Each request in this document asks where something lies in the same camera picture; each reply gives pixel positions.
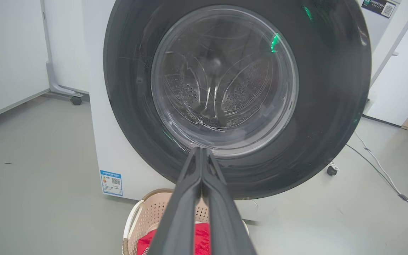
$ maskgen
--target front-loading washing machine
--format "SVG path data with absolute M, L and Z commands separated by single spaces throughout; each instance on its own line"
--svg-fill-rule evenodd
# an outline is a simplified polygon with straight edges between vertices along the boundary
M 378 42 L 387 26 L 361 4 L 83 1 L 102 191 L 140 200 L 172 188 L 201 146 L 242 217 L 265 217 L 279 193 L 339 153 L 361 117 L 368 30 Z

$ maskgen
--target washing machine door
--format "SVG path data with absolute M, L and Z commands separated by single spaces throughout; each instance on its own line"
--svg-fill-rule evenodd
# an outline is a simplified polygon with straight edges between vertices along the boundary
M 104 48 L 128 141 L 176 181 L 210 148 L 235 199 L 303 183 L 346 144 L 371 50 L 355 0 L 117 1 Z

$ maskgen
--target qr code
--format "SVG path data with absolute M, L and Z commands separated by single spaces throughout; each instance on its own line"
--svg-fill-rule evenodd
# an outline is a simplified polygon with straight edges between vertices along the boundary
M 394 9 L 395 9 L 395 5 L 392 5 L 391 3 L 386 3 L 384 9 L 382 10 L 380 14 L 382 14 L 385 17 L 390 18 Z
M 120 185 L 120 179 L 111 178 L 111 181 L 113 182 L 113 184 Z

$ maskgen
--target white cable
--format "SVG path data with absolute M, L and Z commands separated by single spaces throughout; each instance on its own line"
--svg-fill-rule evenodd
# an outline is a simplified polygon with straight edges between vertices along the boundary
M 358 139 L 361 141 L 361 143 L 363 144 L 364 148 L 369 152 L 369 154 L 375 159 L 375 161 L 377 162 L 377 164 L 379 165 L 380 169 L 382 169 L 382 171 L 385 173 L 385 175 L 388 177 L 388 179 L 390 180 L 390 184 L 392 185 L 393 189 L 395 189 L 396 192 L 398 192 L 398 194 L 402 194 L 398 188 L 395 186 L 395 184 L 393 183 L 393 180 L 391 179 L 390 175 L 387 174 L 387 172 L 384 170 L 384 168 L 380 165 L 379 160 L 376 158 L 376 156 L 371 152 L 371 150 L 368 149 L 368 146 L 366 145 L 366 143 L 364 143 L 364 141 L 361 139 L 361 137 L 357 134 L 357 132 L 355 132 L 355 135 L 358 137 Z

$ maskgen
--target laundry basket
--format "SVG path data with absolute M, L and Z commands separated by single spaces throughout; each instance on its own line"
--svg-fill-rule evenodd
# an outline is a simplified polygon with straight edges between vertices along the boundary
M 172 192 L 171 189 L 155 190 L 136 203 L 125 224 L 123 255 L 136 255 L 138 240 L 157 229 Z M 209 208 L 202 198 L 196 205 L 194 220 L 201 223 L 209 222 Z M 248 232 L 248 227 L 244 221 L 242 222 Z

